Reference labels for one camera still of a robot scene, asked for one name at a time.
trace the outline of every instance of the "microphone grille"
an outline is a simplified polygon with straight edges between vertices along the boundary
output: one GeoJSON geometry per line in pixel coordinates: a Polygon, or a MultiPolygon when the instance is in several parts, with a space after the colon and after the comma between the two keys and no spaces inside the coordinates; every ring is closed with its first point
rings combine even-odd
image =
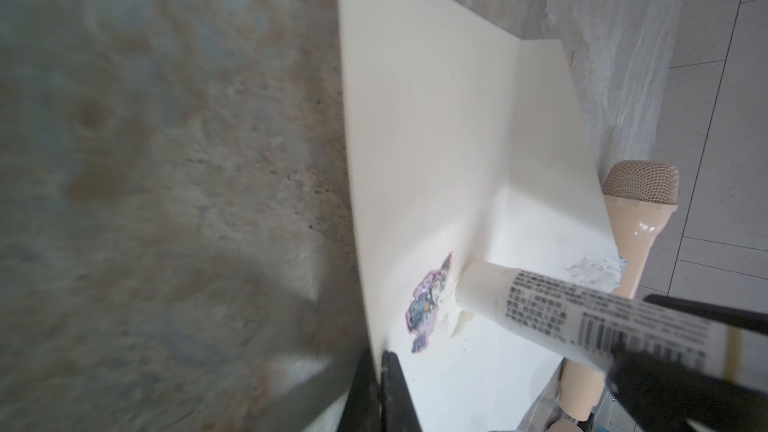
{"type": "Polygon", "coordinates": [[[603,194],[674,206],[679,184],[680,174],[675,166],[650,160],[622,160],[610,169],[603,194]]]}

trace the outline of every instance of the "cartoon sticker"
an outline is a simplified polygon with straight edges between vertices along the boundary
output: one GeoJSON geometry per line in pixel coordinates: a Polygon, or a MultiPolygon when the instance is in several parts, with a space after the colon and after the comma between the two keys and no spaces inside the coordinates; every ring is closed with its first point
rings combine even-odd
{"type": "Polygon", "coordinates": [[[437,301],[440,293],[446,288],[448,272],[453,263],[453,252],[448,254],[439,270],[429,271],[424,280],[413,291],[413,302],[406,312],[408,331],[416,334],[413,339],[411,352],[421,352],[429,345],[429,336],[435,331],[437,324],[437,301]]]}

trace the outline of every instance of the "beige microphone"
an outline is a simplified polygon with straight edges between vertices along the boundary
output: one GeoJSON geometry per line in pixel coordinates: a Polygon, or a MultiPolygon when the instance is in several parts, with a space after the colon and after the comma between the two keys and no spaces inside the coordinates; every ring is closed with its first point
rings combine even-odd
{"type": "MultiPolygon", "coordinates": [[[[605,207],[619,255],[627,261],[614,294],[633,298],[650,246],[677,210],[677,167],[648,160],[622,160],[603,184],[605,207]]],[[[560,377],[560,408],[576,420],[589,418],[605,386],[599,372],[565,361],[560,377]]]]}

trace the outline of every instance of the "concrete surface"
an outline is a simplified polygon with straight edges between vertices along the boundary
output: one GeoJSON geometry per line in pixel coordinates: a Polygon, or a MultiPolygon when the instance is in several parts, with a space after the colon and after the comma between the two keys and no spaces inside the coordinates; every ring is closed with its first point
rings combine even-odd
{"type": "MultiPolygon", "coordinates": [[[[458,1],[564,40],[601,173],[650,154],[681,0],[458,1]]],[[[0,429],[333,427],[367,341],[336,20],[0,4],[0,429]]]]}

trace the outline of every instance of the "sticker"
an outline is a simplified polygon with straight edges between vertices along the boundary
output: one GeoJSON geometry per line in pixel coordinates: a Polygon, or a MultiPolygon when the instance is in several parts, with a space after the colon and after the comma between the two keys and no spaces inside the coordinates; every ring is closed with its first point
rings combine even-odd
{"type": "Polygon", "coordinates": [[[439,270],[429,271],[424,280],[413,291],[413,302],[406,312],[406,325],[413,339],[412,353],[421,352],[429,345],[429,336],[435,331],[437,324],[437,302],[440,293],[446,288],[448,272],[453,263],[453,252],[448,254],[439,270]]]}

